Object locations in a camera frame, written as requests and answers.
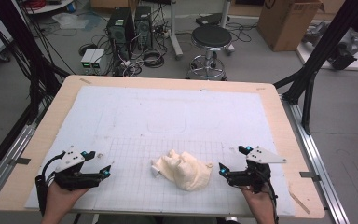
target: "white cloth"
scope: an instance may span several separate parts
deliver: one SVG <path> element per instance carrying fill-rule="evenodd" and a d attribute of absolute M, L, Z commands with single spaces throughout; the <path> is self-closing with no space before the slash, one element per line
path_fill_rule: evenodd
<path fill-rule="evenodd" d="M 209 182 L 213 165 L 198 161 L 188 152 L 177 154 L 173 149 L 168 156 L 162 156 L 153 164 L 179 189 L 188 191 L 204 189 Z"/>

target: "floor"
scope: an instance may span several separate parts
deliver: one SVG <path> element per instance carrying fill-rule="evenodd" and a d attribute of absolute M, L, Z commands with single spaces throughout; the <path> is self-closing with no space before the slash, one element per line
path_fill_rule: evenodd
<path fill-rule="evenodd" d="M 48 28 L 49 42 L 60 53 L 76 74 L 82 74 L 80 46 L 96 41 L 103 35 L 106 21 L 92 14 L 83 14 L 91 20 L 92 25 L 83 30 L 60 30 L 47 15 L 40 18 L 41 25 Z M 201 51 L 191 45 L 188 31 L 197 27 L 195 19 L 198 15 L 177 19 L 178 40 L 184 57 L 175 60 L 169 39 L 165 40 L 168 48 L 164 56 L 165 64 L 160 68 L 143 68 L 138 77 L 184 78 L 188 63 Z M 252 25 L 257 19 L 232 17 L 228 25 Z M 267 82 L 274 83 L 294 72 L 302 66 L 293 51 L 272 52 L 256 29 L 244 31 L 242 42 L 233 43 L 235 52 L 227 56 L 220 52 L 218 57 L 224 62 L 228 81 L 234 82 Z M 66 65 L 52 53 L 54 62 L 68 70 Z M 22 75 L 14 60 L 0 62 L 0 143 L 10 128 L 17 121 L 29 103 L 29 82 Z M 284 93 L 288 87 L 278 89 Z M 324 165 L 337 191 L 337 195 L 345 209 L 348 219 L 358 223 L 358 72 L 333 71 L 322 69 L 315 80 L 314 97 L 310 114 L 310 131 L 317 148 L 323 158 Z M 63 223 L 72 223 L 74 215 L 69 215 Z M 40 215 L 36 212 L 23 213 L 0 212 L 0 223 L 37 223 Z M 92 215 L 84 215 L 79 223 L 91 223 Z M 326 216 L 317 220 L 296 220 L 282 218 L 281 223 L 334 223 Z M 241 223 L 255 223 L 251 218 L 241 219 Z"/>

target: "human hand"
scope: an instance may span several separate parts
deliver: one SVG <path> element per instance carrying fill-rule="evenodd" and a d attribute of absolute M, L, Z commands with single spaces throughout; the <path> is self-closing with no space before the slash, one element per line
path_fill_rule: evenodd
<path fill-rule="evenodd" d="M 61 219 L 72 209 L 77 200 L 89 189 L 62 189 L 56 182 L 48 187 L 48 199 L 42 224 L 58 224 Z"/>
<path fill-rule="evenodd" d="M 264 186 L 257 194 L 253 193 L 252 188 L 240 187 L 240 189 L 257 223 L 274 224 L 274 207 L 269 197 L 268 187 Z"/>

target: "stool base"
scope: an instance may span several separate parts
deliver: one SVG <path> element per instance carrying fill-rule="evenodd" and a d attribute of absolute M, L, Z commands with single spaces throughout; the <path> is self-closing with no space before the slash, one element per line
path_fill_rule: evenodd
<path fill-rule="evenodd" d="M 227 81 L 225 66 L 217 58 L 211 58 L 209 55 L 199 55 L 190 63 L 190 69 L 187 72 L 186 79 L 190 79 L 190 74 L 204 78 L 222 77 L 222 81 Z"/>

